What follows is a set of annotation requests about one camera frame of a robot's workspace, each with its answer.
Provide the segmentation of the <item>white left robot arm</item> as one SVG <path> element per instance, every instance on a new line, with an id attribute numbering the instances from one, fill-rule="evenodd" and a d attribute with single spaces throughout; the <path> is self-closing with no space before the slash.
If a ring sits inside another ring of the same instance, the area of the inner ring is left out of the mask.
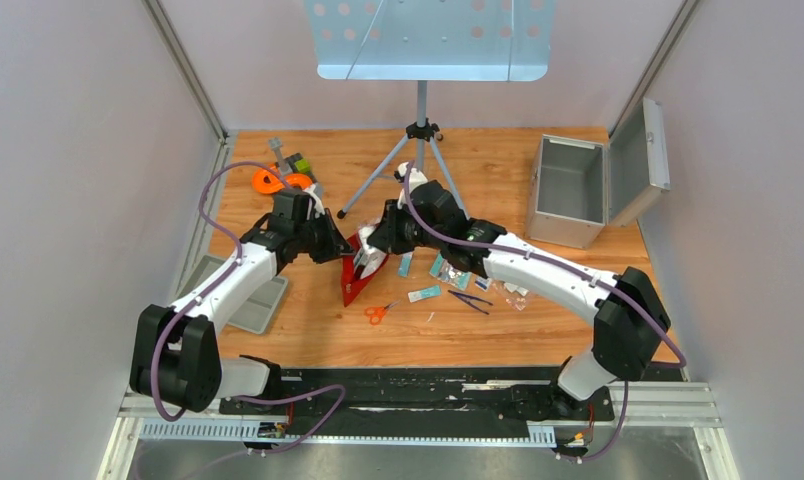
<path id="1" fill-rule="evenodd" d="M 227 262 L 190 293 L 140 314 L 129 386 L 159 413 L 171 404 L 201 412 L 215 399 L 245 396 L 261 413 L 284 400 L 278 365 L 260 357 L 221 359 L 218 336 L 249 297 L 298 256 L 317 263 L 354 253 L 333 216 L 311 194 L 285 189 L 238 240 Z"/>

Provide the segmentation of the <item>blue plastic tweezers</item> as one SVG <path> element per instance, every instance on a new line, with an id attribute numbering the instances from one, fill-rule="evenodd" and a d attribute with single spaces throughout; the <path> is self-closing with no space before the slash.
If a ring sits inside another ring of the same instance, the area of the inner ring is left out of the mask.
<path id="1" fill-rule="evenodd" d="M 449 290 L 448 293 L 468 307 L 485 315 L 490 314 L 490 312 L 487 310 L 487 307 L 492 307 L 493 303 L 489 300 L 456 290 Z"/>

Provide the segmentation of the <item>red first aid pouch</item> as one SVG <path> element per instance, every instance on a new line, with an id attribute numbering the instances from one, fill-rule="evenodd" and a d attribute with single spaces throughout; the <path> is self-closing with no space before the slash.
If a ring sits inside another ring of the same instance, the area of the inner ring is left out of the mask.
<path id="1" fill-rule="evenodd" d="M 386 253 L 370 246 L 364 246 L 358 233 L 348 237 L 347 242 L 355 253 L 351 256 L 344 256 L 342 259 L 340 285 L 344 307 L 348 307 L 355 301 L 374 275 L 385 265 L 388 258 Z"/>

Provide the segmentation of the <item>white gauze pad bag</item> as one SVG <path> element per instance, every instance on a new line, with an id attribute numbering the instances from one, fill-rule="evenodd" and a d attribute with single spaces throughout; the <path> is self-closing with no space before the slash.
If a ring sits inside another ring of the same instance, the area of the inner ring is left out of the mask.
<path id="1" fill-rule="evenodd" d="M 368 244 L 361 245 L 353 260 L 355 279 L 370 277 L 384 264 L 386 259 L 387 254 L 382 250 Z"/>

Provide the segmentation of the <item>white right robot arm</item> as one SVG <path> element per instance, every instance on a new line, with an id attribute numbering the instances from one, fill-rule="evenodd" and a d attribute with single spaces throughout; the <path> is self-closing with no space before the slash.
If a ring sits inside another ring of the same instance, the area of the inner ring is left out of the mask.
<path id="1" fill-rule="evenodd" d="M 401 255 L 432 248 L 450 264 L 482 278 L 512 284 L 568 309 L 593 329 L 591 346 L 566 361 L 549 390 L 549 403 L 574 417 L 603 386 L 637 381 L 661 344 L 681 352 L 668 331 L 670 318 L 648 275 L 586 267 L 537 248 L 503 226 L 469 217 L 451 193 L 431 180 L 411 185 L 385 203 L 367 246 Z"/>

